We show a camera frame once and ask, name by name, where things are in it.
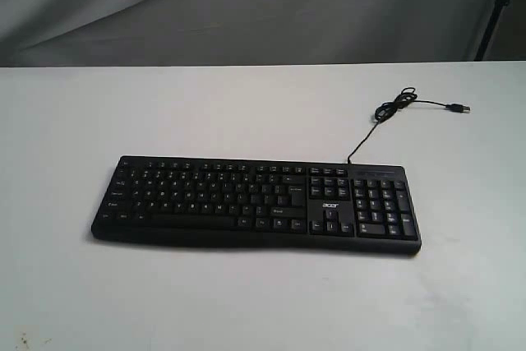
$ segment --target computer keyboard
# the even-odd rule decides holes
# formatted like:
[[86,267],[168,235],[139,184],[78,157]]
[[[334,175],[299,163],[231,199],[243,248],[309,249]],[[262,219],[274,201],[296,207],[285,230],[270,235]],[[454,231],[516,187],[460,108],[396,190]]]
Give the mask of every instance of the computer keyboard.
[[185,247],[300,247],[414,254],[404,169],[123,156],[96,238]]

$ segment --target keyboard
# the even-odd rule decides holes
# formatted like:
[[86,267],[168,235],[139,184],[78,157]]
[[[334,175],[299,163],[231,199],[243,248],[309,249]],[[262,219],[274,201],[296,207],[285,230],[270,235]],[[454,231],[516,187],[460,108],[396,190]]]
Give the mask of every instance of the keyboard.
[[91,231],[184,247],[422,245],[404,169],[369,164],[123,156]]

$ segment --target cable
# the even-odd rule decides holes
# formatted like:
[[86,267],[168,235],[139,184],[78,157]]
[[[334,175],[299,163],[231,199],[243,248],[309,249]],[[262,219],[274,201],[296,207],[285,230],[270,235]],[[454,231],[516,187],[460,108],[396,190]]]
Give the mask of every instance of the cable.
[[375,124],[367,133],[367,135],[364,137],[362,141],[360,141],[360,144],[356,146],[356,148],[351,152],[347,157],[347,163],[351,164],[351,156],[353,156],[356,151],[359,150],[359,148],[362,146],[363,143],[367,141],[369,136],[375,131],[376,127],[380,125],[381,123],[387,121],[391,117],[393,117],[398,110],[405,109],[408,107],[411,103],[428,103],[428,104],[435,104],[437,106],[442,106],[445,109],[452,111],[454,113],[469,113],[471,111],[471,108],[468,106],[464,106],[463,104],[444,104],[439,102],[433,102],[430,100],[417,100],[417,94],[414,93],[416,89],[412,86],[408,86],[407,88],[403,88],[402,92],[399,93],[396,98],[392,102],[385,102],[380,107],[378,107],[375,111]]

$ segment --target space bar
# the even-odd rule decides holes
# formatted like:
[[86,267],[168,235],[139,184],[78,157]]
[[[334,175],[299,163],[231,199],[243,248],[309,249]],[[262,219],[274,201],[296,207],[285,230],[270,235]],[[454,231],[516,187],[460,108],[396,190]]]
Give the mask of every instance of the space bar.
[[231,229],[234,226],[234,217],[214,215],[153,215],[151,223],[154,226],[167,228],[189,229]]

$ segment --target table surface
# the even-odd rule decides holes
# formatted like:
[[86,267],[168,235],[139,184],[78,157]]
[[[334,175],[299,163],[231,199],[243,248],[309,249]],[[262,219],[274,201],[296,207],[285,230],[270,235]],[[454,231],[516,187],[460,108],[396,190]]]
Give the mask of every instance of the table surface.
[[[0,349],[521,349],[526,62],[0,69]],[[98,242],[121,155],[405,167],[414,257]]]

